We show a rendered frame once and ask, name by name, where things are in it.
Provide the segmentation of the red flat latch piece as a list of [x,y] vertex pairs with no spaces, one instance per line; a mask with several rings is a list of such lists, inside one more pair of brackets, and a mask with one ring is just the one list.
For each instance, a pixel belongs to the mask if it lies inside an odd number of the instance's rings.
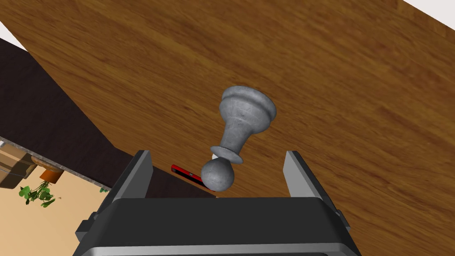
[[203,181],[202,181],[200,176],[197,176],[197,175],[195,175],[195,174],[193,174],[193,173],[191,173],[191,172],[189,172],[189,171],[187,171],[187,170],[185,170],[185,169],[183,169],[183,168],[181,168],[181,167],[179,167],[177,165],[174,165],[174,164],[171,166],[171,171],[176,173],[177,175],[179,175],[179,176],[181,176],[181,177],[183,177],[183,178],[185,178],[185,179],[187,179],[187,180],[189,180],[189,181],[191,181],[191,182],[203,187],[203,188],[208,189],[207,186],[203,183]]

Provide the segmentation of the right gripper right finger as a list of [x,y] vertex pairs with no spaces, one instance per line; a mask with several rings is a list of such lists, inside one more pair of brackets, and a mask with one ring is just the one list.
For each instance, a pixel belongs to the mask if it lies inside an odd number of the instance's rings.
[[283,174],[291,197],[317,197],[337,212],[336,206],[298,151],[287,151]]

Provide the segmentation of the brown wooden cabinet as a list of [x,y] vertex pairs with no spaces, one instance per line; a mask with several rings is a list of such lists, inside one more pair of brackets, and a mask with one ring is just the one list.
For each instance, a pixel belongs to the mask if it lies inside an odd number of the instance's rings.
[[0,188],[14,189],[37,167],[32,155],[10,144],[0,148]]

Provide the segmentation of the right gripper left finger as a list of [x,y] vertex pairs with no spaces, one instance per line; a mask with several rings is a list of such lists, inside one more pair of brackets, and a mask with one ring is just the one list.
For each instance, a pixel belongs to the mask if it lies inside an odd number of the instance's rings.
[[112,188],[112,201],[145,198],[152,175],[150,151],[139,150]]

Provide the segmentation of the potted green plant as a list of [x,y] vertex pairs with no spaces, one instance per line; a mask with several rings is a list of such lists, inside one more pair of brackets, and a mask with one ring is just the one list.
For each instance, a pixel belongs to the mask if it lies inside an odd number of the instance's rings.
[[37,188],[31,189],[29,186],[20,187],[18,194],[26,200],[26,205],[35,200],[40,200],[42,202],[41,207],[46,208],[56,200],[54,195],[50,192],[50,186],[56,184],[62,174],[63,171],[45,169],[40,175],[40,179],[43,181]]

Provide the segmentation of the grey door knob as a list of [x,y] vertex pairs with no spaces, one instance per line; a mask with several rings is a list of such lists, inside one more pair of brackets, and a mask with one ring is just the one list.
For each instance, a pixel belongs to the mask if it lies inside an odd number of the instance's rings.
[[232,86],[222,94],[219,105],[225,122],[222,140],[212,146],[216,158],[208,161],[201,170],[203,184],[210,190],[229,189],[235,179],[232,165],[242,164],[240,151],[252,134],[269,128],[277,114],[272,100],[262,92],[246,86]]

